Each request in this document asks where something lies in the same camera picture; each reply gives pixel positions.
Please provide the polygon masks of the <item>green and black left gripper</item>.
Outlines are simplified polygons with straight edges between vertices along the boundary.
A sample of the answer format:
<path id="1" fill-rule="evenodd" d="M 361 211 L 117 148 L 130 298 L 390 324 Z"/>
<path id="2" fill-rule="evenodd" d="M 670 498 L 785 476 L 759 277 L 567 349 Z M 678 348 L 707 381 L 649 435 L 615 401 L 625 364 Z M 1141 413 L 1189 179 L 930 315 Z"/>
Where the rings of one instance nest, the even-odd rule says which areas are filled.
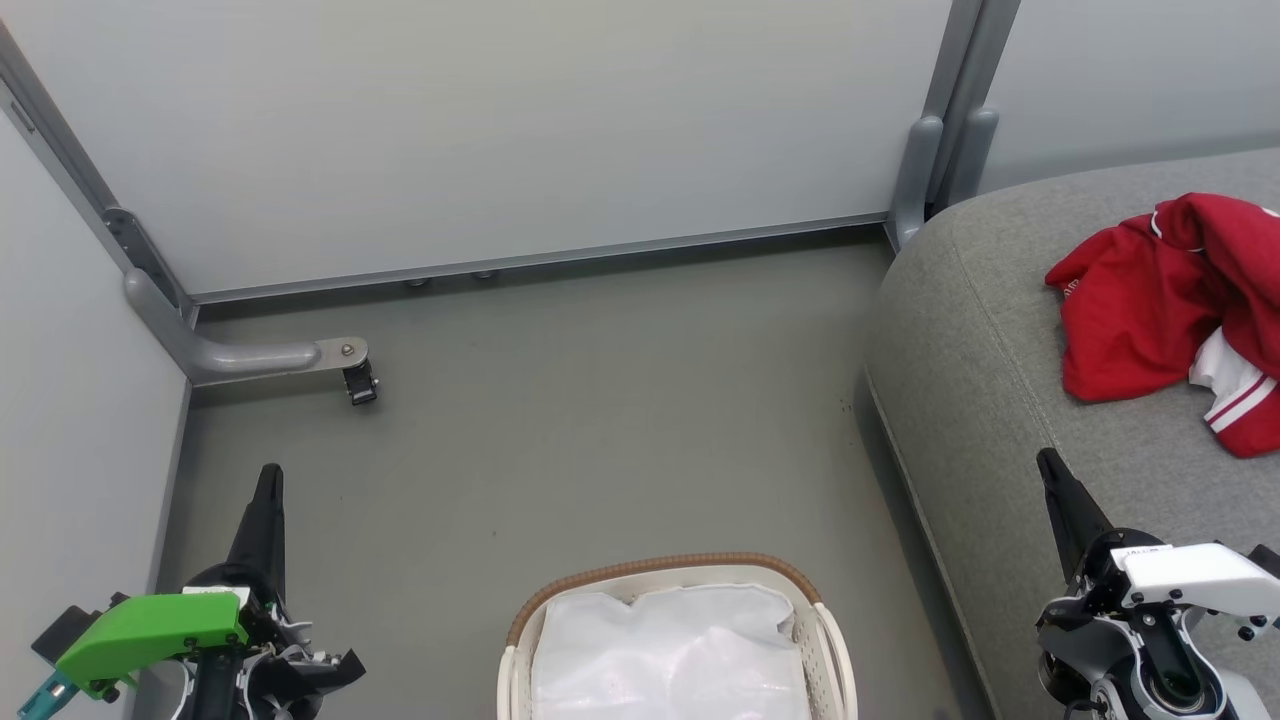
<path id="1" fill-rule="evenodd" d="M 284 471 L 262 465 L 227 565 L 209 568 L 178 593 L 127 596 L 97 612 L 70 606 L 55 623 L 55 669 L 104 700 L 116 684 L 169 659 L 205 650 L 247 650 L 279 635 L 285 598 Z"/>

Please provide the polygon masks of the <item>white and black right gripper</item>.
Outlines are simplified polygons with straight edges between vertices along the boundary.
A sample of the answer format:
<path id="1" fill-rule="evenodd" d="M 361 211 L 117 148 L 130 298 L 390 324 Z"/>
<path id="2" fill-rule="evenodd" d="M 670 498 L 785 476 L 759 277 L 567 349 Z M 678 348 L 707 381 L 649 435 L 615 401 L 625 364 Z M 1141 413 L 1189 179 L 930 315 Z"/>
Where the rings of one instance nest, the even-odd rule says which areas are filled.
<path id="1" fill-rule="evenodd" d="M 1060 568 L 1071 584 L 1092 543 L 1114 525 L 1056 448 L 1039 450 L 1036 462 Z M 1220 542 L 1115 547 L 1102 560 L 1102 573 L 1085 584 L 1089 614 L 1172 605 L 1245 621 L 1277 620 L 1277 552 L 1267 544 L 1249 553 Z"/>

